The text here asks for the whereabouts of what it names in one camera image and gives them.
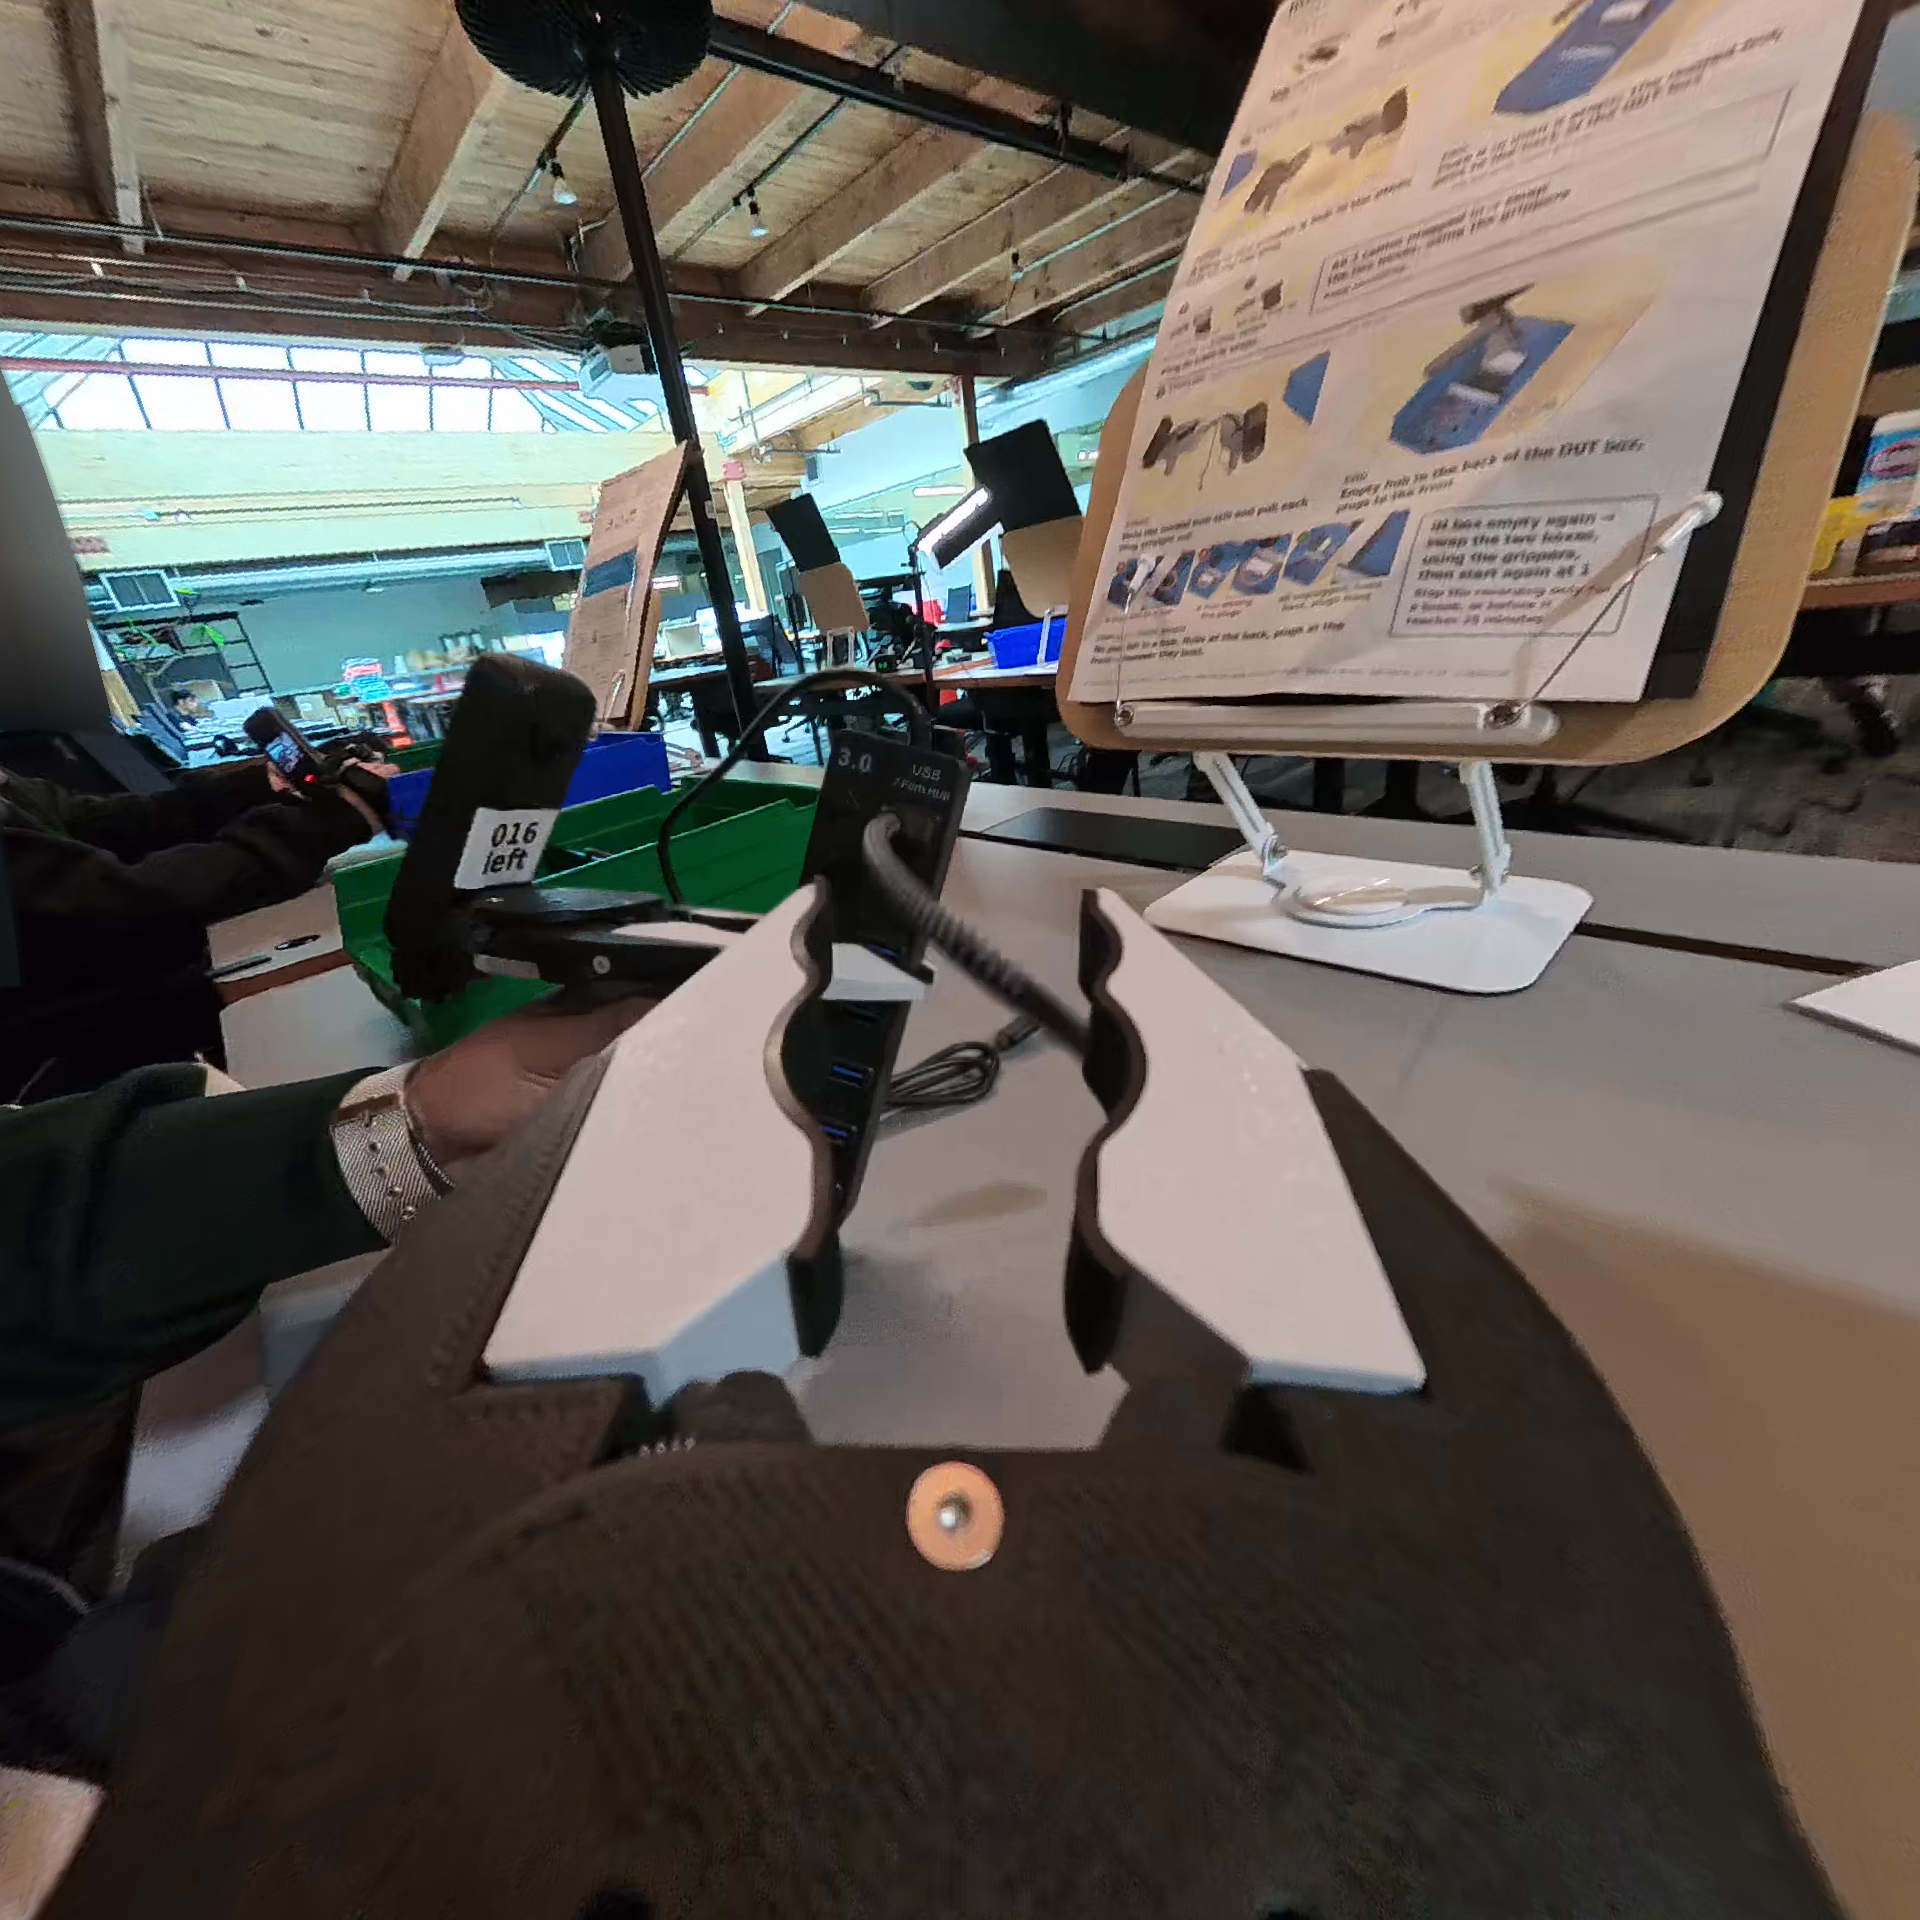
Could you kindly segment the printed instruction sheet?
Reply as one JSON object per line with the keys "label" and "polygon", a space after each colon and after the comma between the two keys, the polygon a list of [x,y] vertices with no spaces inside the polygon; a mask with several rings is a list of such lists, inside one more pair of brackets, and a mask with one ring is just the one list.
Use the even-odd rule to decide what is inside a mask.
{"label": "printed instruction sheet", "polygon": [[1889,5],[1279,5],[1070,692],[1627,704],[1727,577]]}

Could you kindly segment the blue-striped clear plastic bag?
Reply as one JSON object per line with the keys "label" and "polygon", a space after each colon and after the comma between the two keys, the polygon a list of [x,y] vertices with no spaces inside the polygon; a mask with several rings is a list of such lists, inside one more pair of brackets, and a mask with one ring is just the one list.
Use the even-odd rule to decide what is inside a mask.
{"label": "blue-striped clear plastic bag", "polygon": [[1916,960],[1850,976],[1790,1000],[1795,1013],[1911,1054],[1920,1044]]}

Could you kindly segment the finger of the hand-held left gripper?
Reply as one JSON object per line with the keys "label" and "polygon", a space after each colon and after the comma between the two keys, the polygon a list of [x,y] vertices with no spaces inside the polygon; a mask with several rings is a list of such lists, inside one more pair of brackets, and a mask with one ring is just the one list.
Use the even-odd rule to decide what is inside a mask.
{"label": "finger of the hand-held left gripper", "polygon": [[[604,929],[600,979],[648,991],[671,991],[707,964],[745,943],[758,919],[659,919]],[[921,1000],[934,971],[863,943],[833,943],[823,1000]]]}

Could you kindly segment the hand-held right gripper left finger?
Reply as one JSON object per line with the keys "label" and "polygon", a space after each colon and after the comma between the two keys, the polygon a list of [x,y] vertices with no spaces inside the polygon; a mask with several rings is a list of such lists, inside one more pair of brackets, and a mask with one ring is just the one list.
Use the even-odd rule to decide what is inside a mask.
{"label": "hand-held right gripper left finger", "polygon": [[611,1048],[484,1369],[632,1375],[662,1405],[826,1356],[847,1300],[839,1199],[785,1044],[830,984],[830,885],[754,924],[656,919],[577,947],[590,983],[666,997]]}

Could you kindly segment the silver mesh wristwatch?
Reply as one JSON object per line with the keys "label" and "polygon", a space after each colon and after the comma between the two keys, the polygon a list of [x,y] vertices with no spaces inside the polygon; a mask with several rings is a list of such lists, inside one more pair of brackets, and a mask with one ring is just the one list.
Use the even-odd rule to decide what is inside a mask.
{"label": "silver mesh wristwatch", "polygon": [[452,1188],[409,1103],[412,1065],[359,1079],[331,1116],[335,1159],[380,1246]]}

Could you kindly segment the black multi-port USB hub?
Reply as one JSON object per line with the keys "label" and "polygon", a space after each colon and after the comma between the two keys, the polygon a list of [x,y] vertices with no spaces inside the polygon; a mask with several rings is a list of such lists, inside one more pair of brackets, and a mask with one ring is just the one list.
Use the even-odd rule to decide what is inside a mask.
{"label": "black multi-port USB hub", "polygon": [[863,839],[894,817],[889,851],[937,896],[969,768],[930,743],[905,699],[908,735],[844,732],[823,768],[803,887],[754,934],[664,1000],[618,1044],[604,1093],[664,1094],[635,1121],[632,1197],[680,1256],[723,1278],[771,1267],[836,1281],[836,1231],[880,1117],[896,1103],[908,1000],[823,1000],[833,943],[923,964],[926,929],[871,878]]}

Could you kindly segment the black rectangular desk plate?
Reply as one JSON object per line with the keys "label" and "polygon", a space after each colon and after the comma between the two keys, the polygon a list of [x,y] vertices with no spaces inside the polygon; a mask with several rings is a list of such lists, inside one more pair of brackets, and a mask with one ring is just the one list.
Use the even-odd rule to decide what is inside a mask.
{"label": "black rectangular desk plate", "polygon": [[1086,857],[1154,873],[1202,873],[1244,851],[1234,827],[1145,817],[1135,811],[1028,806],[1001,823],[968,827],[975,839]]}

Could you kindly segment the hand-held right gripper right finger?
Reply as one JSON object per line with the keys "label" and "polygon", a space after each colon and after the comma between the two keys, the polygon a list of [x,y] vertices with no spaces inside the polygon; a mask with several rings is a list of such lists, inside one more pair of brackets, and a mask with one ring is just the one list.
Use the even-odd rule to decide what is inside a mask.
{"label": "hand-held right gripper right finger", "polygon": [[1114,889],[1079,904],[1099,1112],[1065,1262],[1083,1372],[1424,1390],[1302,1059]]}

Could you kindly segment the green plastic bin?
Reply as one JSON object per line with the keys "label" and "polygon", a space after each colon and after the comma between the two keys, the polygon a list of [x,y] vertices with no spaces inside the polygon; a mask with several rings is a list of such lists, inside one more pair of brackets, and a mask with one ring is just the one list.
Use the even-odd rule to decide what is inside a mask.
{"label": "green plastic bin", "polygon": [[[656,839],[668,803],[671,793],[639,787],[564,806],[548,836],[539,885],[662,892]],[[686,901],[747,911],[777,904],[801,881],[814,808],[816,791],[809,784],[720,784],[671,836]],[[352,971],[420,1048],[451,1044],[545,995],[545,984],[534,979],[480,976],[448,998],[403,997],[385,929],[399,876],[399,853],[358,857],[331,876],[331,893]]]}

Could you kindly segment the cardboard-backed instruction sheet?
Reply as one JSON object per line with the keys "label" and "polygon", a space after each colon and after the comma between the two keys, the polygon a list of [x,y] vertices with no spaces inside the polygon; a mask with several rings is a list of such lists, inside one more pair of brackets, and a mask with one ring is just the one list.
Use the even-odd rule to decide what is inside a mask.
{"label": "cardboard-backed instruction sheet", "polygon": [[691,463],[692,446],[676,444],[600,486],[563,668],[587,685],[602,729],[625,729],[646,705],[656,649],[656,566]]}

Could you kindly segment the person's left hand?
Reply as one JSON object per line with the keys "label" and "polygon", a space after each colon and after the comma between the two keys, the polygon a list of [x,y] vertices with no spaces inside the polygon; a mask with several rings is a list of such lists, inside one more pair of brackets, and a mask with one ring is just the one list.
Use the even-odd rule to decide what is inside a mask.
{"label": "person's left hand", "polygon": [[457,1184],[659,1003],[659,991],[558,991],[434,1052],[400,1093],[416,1143]]}

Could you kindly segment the instruction sheet on stand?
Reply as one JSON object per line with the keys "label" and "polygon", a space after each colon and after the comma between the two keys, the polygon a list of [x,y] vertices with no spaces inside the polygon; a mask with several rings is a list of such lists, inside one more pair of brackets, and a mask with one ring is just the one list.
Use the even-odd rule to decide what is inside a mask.
{"label": "instruction sheet on stand", "polygon": [[1523,719],[1510,727],[1446,727],[1432,704],[1199,704],[1195,715],[1144,704],[1147,729],[1126,729],[1111,704],[1070,694],[1091,608],[1097,552],[1114,520],[1123,439],[1135,430],[1144,376],[1114,405],[1096,465],[1083,551],[1074,564],[1057,704],[1067,729],[1096,749],[1295,751],[1311,758],[1497,760],[1519,766],[1607,766],[1684,749],[1735,718],[1782,669],[1808,588],[1808,560],[1868,380],[1891,279],[1913,219],[1916,156],[1894,111],[1868,111],[1838,184],[1808,302],[1766,431],[1747,503],[1727,503],[1695,533],[1708,556],[1722,527],[1737,535],[1731,576],[1712,619],[1710,652],[1688,699],[1576,704],[1550,711],[1553,735]]}

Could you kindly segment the grey desk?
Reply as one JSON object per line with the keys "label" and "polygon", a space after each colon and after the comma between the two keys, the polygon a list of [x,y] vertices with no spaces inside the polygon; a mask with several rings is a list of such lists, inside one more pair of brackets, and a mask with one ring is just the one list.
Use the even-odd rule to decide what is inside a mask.
{"label": "grey desk", "polygon": [[1916,1059],[1583,942],[1187,953],[1426,1357],[1230,1405],[1064,1312],[1078,1062],[875,1165],[798,1407],[496,1382],[595,1069],[230,1495],[58,1915],[1916,1915]]}

